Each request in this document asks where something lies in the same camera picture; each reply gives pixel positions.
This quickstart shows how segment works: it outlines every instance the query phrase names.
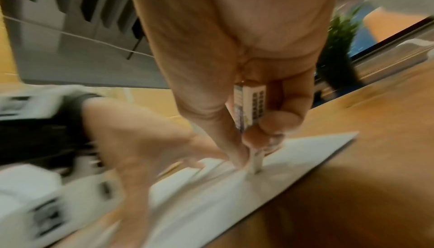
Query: wooden table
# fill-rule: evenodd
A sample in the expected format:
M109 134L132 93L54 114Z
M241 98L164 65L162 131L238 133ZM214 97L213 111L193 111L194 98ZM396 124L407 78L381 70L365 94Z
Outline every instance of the wooden table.
M312 109L297 137L360 131L208 248L434 247L434 62Z

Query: white paper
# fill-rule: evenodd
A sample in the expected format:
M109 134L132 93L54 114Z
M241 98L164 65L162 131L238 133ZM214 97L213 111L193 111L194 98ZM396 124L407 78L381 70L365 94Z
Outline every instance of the white paper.
M357 133L288 139L252 175L228 162L205 159L151 188L153 230L145 248L199 248L271 200Z

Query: wood grain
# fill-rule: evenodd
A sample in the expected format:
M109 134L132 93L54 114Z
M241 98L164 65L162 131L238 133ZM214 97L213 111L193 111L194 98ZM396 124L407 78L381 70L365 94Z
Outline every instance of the wood grain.
M356 141L208 248L434 247L434 63L312 109L297 137Z

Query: plant pot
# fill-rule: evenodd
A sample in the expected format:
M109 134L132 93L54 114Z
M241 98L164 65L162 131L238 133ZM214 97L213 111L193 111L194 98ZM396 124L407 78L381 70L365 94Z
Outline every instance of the plant pot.
M348 56L317 64L316 73L336 91L363 86Z

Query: skin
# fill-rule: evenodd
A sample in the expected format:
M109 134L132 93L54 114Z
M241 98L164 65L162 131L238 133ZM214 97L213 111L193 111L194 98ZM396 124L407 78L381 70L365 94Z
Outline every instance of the skin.
M179 112L205 140L149 111L101 99L85 105L85 126L116 168L127 199L112 247L137 248L148 232L149 187L168 164L278 146L310 109L315 63L335 0L133 0ZM231 117L233 85L267 85L267 111L241 135Z

